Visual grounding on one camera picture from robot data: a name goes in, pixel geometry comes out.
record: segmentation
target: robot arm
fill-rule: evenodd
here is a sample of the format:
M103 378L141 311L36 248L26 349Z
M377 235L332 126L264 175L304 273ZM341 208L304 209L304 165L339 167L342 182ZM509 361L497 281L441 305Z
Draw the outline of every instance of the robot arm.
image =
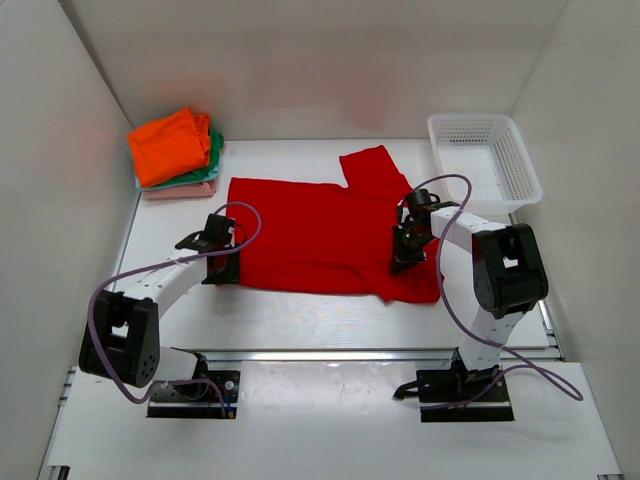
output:
M206 253L235 246L235 222L209 215L204 230L180 241L169 260L184 257L184 249ZM152 380L197 378L206 370L204 359L192 352L160 346L159 320L191 287L198 283L238 283L240 253L199 258L172 268L154 270L120 292L102 291L96 301L94 321L100 342L118 377L126 384L144 387ZM126 334L114 329L127 326ZM108 378L88 328L79 359L80 369Z
M391 273L425 260L422 247L442 232L458 211L440 203L426 189L412 192L399 206L394 227ZM471 253L473 285L479 307L471 333L497 345L506 344L515 325L547 296L548 283L531 227L507 226L462 213L447 232L447 241ZM501 349L466 337L452 359L452 374L464 397L499 372Z

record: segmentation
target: cable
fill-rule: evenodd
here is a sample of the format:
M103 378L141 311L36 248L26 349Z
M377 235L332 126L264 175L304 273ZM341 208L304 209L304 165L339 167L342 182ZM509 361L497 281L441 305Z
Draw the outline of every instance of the cable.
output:
M151 385L149 385L149 388L147 389L147 391L145 392L145 394L142 397L140 397L140 398L135 397L129 391L129 389L125 386L124 382L120 379L120 377L118 377L118 373L113 368L113 365L111 365L111 362L109 361L109 358L107 357L107 354L104 351L104 348L103 348L102 344L100 343L100 337L98 336L98 331L96 329L95 319L93 317L93 311L94 311L94 308L95 308L96 300L98 299L98 295L100 295L100 292L102 292L106 287L111 285L113 282L117 282L118 280L122 280L123 278L128 278L128 277L131 277L133 275L138 275L140 273L145 273L145 272L150 272L150 271L153 271L153 270L160 270L162 268L167 268L167 267L170 267L170 266L175 265L177 263L188 263L188 262L192 262L194 260L198 260L198 259L201 259L201 258L217 257L217 256L220 256L220 255L231 255L233 253L239 252L240 250L248 247L256 239L256 237L260 234L260 231L262 230L262 217L260 217L260 214L258 213L258 211L254 207L252 207L248 203L244 203L244 202L228 202L228 203L225 203L220 208L218 208L215 212L213 212L213 215L218 214L220 211L222 211L225 208L227 208L229 206L232 206L232 205L237 205L237 206L240 206L240 207L248 208L249 210L251 210L253 212L253 214L256 216L256 219L258 220L258 227L256 228L255 233L251 236L251 238L249 238L242 245L239 245L239 246L234 247L234 248L229 249L229 250L218 250L218 251L215 251L215 252L199 253L199 254L196 254L196 255L189 255L189 256L186 256L186 257L180 257L180 258L176 258L176 259L173 259L173 260L168 260L168 261L165 261L165 262L156 263L154 265L149 265L149 266L146 266L146 267L140 267L140 268L136 268L134 270L129 270L128 272L119 273L117 275L114 275L111 278L108 278L107 280L102 282L100 285L98 285L96 290L93 292L93 295L91 295L91 298L89 299L89 305L87 306L87 326L89 328L89 335L91 336L91 341L93 342L93 346L96 349L96 354L98 355L98 358L100 359L100 362L104 366L105 371L107 372L107 374L109 375L111 380L113 380L113 383L116 384L118 389L122 392L122 394L130 402L135 403L137 405L143 404L144 402L149 400L149 397L151 397L151 394L152 394L153 387L155 385L158 385L158 384L162 384L162 385L167 385L168 384L168 385L176 385L177 386L177 385L193 385L193 384L197 384L197 383L205 383L209 387L213 388L214 392L216 392L216 396L218 397L218 400L220 401L220 407L222 408L222 417L226 418L227 414L226 414L226 408L224 406L224 399L222 397L222 392L220 392L220 389L218 388L218 386L215 383L213 383L211 380L209 380L209 379L171 380L171 381L168 381L168 382L155 380L155 381L151 382Z
M506 345L501 345L499 343L492 342L490 340L486 340L486 339L484 339L482 337L477 336L476 334L474 334L471 330L469 330L462 323L462 321L458 318L456 313L453 311L453 308L451 307L451 303L449 302L449 299L447 297L447 293L446 293L446 291L444 289L444 278L442 277L442 268L441 268L442 246L444 245L444 240L445 240L445 238L447 236L447 233L449 232L449 229L456 222L456 220L458 220L460 215L462 215L465 206L467 205L467 203L469 202L469 199L471 198L471 191L472 191L471 182L464 175L460 175L460 174L457 174L457 173L450 173L450 174L446 174L446 175L439 175L439 176L433 177L433 178L431 178L431 179L429 179L429 180L427 180L425 182L422 182L420 185L415 187L410 193L418 190L419 188L421 188L421 187L423 187L423 186L425 186L425 185L427 185L427 184L429 184L431 182L435 182L437 180L442 180L442 179L445 179L445 178L459 178L460 180L463 180L467 184L467 194L465 195L464 200L460 204L460 207L458 208L458 211L456 211L456 213L451 217L451 219L447 222L447 224L445 225L444 229L442 230L442 234L440 235L440 242L438 243L438 249L436 251L436 279L438 281L438 288L440 289L440 295L442 296L442 302L444 303L444 306L447 309L447 312L449 312L449 315L451 316L452 320L455 322L455 324L458 326L458 328L460 330L462 330L466 335L468 335L469 337L471 337L475 341L480 342L480 343L482 343L484 345L488 345L490 347L499 348L499 349L509 353L510 355L514 356L515 358L517 358L518 360L523 362L524 365L513 365L511 367L508 367L508 368L504 369L502 372L500 372L498 375L496 375L496 378L494 378L493 381L484 388L484 390L482 390L478 395L476 395L475 397L471 398L470 400L463 400L463 401L460 401L460 402L452 402L452 403L443 403L443 404L439 404L439 405L431 405L431 406L422 407L422 408L424 408L426 410L436 410L436 409L440 409L440 408L454 408L454 407L467 406L471 402L476 401L482 395L487 393L491 388L493 388L493 386L496 383L498 383L500 381L500 379L502 377L504 377L504 375L507 372L511 372L513 370L517 370L517 369L521 369L521 368L530 368L530 369L536 371L537 373L542 375L542 377L544 377L547 381L549 381L553 386L555 386L558 390L560 390L562 393L564 393L568 397L570 397L573 400L576 400L578 402L583 401L584 400L584 396L582 395L580 390L578 390L578 388L575 385L573 385L569 380L567 380L566 378L563 378L562 376L558 375L555 372L552 372L551 370L548 370L548 369L546 369L544 367L536 365L531 360L523 357L518 352L516 352L514 349L512 349L510 347L507 347Z

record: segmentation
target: red fabric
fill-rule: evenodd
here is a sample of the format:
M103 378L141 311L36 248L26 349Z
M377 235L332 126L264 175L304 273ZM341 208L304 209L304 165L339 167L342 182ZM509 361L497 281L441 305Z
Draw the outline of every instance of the red fabric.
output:
M229 201L253 205L262 233L241 253L240 283L248 287L324 294L374 293L385 302L434 303L437 244L427 262L391 275L395 208L411 187L383 147L340 157L348 187L233 178ZM257 222L232 206L250 236Z

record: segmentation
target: table surface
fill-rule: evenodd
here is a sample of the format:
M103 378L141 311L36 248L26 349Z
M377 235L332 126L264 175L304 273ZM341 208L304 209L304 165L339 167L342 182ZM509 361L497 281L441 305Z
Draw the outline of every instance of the table surface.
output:
M515 421L422 424L411 362L244 362L234 421L145 418L104 379L76 374L47 465L69 480L215 478L584 480L620 470L579 364L545 362L575 402L533 373L507 376Z
M229 142L221 158L214 197L140 200L122 270L164 259L178 240L200 230L207 215L225 203L232 177L346 186L338 157L380 144L387 148L410 184L436 175L428 140ZM507 217L496 220L509 222ZM447 244L443 249L443 271L454 308L469 325L477 310L471 256ZM124 280L120 287L132 281ZM385 305L373 295L298 294L239 286L198 285L161 321L163 345L200 350L435 349L454 348L461 338L441 301L435 305ZM517 325L509 345L548 346L538 308Z

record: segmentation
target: pink cloth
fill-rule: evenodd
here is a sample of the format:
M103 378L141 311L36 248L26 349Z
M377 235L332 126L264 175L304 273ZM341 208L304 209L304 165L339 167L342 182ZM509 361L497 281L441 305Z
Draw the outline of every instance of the pink cloth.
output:
M168 198L212 197L214 193L216 193L216 181L210 180L208 182L163 188L162 190L148 190L142 192L142 195L146 200L161 200Z

